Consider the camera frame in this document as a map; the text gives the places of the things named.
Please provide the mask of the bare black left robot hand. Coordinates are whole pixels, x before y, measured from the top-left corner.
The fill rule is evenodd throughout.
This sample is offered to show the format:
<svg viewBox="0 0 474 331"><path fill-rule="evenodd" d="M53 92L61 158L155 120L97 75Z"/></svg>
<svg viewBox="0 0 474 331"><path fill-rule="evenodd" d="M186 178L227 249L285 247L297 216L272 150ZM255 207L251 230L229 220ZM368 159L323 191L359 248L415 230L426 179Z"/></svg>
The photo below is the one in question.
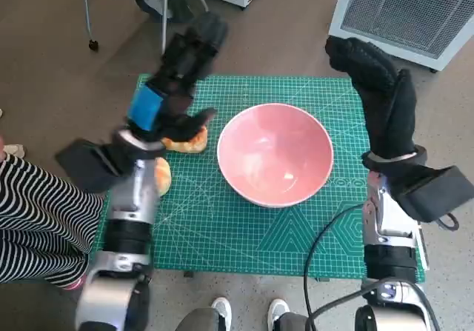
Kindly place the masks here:
<svg viewBox="0 0 474 331"><path fill-rule="evenodd" d="M160 68L131 102L127 128L135 136L148 142L163 138L183 142L201 131L216 110L207 108L194 116L187 110L197 82L211 73L227 33L227 23L211 12L201 14L183 33L175 33L161 57Z"/></svg>

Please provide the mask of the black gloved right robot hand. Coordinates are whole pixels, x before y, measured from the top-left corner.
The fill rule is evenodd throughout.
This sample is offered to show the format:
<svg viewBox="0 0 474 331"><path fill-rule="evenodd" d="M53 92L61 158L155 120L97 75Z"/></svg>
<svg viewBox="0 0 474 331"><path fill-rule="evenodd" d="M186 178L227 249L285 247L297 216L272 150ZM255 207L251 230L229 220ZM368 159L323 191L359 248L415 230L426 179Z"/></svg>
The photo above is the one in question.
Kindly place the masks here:
<svg viewBox="0 0 474 331"><path fill-rule="evenodd" d="M413 154L416 96L410 71L356 38L330 36L324 49L330 66L350 77L361 99L370 152L386 160Z"/></svg>

